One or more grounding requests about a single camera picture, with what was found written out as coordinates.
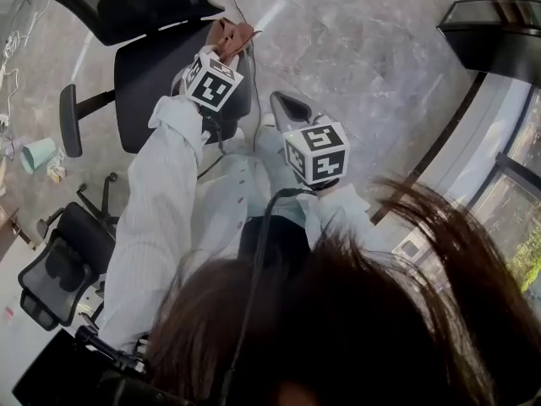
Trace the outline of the black backpack gear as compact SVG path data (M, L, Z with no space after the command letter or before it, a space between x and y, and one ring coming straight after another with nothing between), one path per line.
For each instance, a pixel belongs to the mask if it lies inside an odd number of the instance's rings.
M195 406L144 381L145 363L116 350L88 326L56 333L19 378L22 406Z

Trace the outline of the black glass display cabinet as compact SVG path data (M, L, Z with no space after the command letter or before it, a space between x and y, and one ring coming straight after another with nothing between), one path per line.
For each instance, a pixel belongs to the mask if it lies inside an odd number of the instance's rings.
M465 69L541 90L541 0L458 0L438 30Z

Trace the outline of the person's black top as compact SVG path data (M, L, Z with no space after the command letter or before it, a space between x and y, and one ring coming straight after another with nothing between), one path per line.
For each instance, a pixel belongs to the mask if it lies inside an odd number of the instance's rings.
M263 219L251 217L244 224L238 249L239 260L253 260ZM303 268L309 254L304 228L285 217L272 215L265 245L264 268L280 266L293 274Z

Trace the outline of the small grey rectangular device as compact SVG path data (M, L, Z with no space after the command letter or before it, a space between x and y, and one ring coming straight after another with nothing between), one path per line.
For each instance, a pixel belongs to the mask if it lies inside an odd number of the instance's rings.
M420 252L420 248L415 241L406 239L396 248L396 251L405 258L415 259Z

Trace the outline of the person's left forearm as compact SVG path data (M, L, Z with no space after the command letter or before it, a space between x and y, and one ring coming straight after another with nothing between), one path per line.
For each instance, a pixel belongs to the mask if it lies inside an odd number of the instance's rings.
M154 131L128 168L130 195L118 226L178 231L194 206L202 116L186 96L164 96L149 126Z

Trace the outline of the large glass window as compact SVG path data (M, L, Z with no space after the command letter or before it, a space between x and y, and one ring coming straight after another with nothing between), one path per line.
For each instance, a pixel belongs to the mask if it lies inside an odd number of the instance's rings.
M469 207L541 319L541 90L527 93L510 139Z

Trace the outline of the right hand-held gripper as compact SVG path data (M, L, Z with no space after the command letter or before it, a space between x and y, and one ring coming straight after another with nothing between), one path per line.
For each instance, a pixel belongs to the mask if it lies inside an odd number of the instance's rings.
M286 162L305 184L328 184L347 174L350 143L345 130L339 122L319 115L315 101L274 91L270 107L283 137Z

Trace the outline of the person's right forearm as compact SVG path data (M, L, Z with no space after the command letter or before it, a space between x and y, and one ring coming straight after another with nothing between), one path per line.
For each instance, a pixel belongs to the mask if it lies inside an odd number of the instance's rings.
M373 231L367 211L370 204L360 197L352 184L329 190L322 196L298 195L305 215L304 230L309 247L313 248L324 234L352 236L363 244Z

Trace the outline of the person's white striped shirt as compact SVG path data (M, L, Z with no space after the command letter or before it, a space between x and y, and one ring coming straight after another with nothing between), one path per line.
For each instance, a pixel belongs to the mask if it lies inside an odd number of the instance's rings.
M316 245L298 272L266 268L247 305L253 260L238 259L244 224L267 205L254 177L255 153L235 151L216 178L195 183L194 206L178 231L120 228L107 269L100 336L126 351L150 335L153 354L232 355L239 343L260 346L274 323L296 339L370 343L379 317L366 276L346 268L357 254L328 241Z

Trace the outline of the person's right leg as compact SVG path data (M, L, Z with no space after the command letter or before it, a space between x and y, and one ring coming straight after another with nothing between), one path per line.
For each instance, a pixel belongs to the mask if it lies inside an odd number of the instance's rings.
M282 189L301 189L294 171L287 165L282 134L275 126L263 125L258 132L255 153L262 161L270 180L270 197ZM297 196L281 197L273 206L273 215L285 217L300 227L305 215Z

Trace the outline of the brown cardboard box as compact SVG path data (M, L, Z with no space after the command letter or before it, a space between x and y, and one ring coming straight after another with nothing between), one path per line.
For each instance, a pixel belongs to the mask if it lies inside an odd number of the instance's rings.
M17 237L22 238L26 244L33 245L31 239L19 225L18 210L18 208L0 206L0 261L7 254Z

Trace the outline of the white and yellow litter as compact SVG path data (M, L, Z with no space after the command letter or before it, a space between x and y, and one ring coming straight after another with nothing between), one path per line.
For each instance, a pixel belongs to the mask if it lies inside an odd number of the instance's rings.
M46 174L55 184L59 184L63 179L66 178L67 173L65 167L63 166L65 156L66 154L63 148L59 147L57 152L46 165Z

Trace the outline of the brown cloth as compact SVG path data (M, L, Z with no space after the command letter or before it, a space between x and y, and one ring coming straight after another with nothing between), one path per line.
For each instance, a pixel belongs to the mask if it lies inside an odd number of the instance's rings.
M222 63L229 64L259 33L250 24L235 24L223 17L212 22L205 44L211 47Z

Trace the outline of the pale green bag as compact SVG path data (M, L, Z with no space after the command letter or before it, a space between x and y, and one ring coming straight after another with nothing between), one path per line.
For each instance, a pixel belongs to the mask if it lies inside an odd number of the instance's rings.
M28 174L33 174L55 155L56 150L55 141L51 138L45 138L24 145L19 153L19 159L23 169Z

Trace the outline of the black mesh-back office chair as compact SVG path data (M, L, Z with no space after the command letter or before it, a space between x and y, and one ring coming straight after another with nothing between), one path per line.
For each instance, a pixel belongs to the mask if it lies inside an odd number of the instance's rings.
M204 45L211 0L54 0L75 14L105 46L116 45L114 87L78 101L79 122L109 103L116 107L122 148L137 153L150 137L150 115L171 93L174 76Z

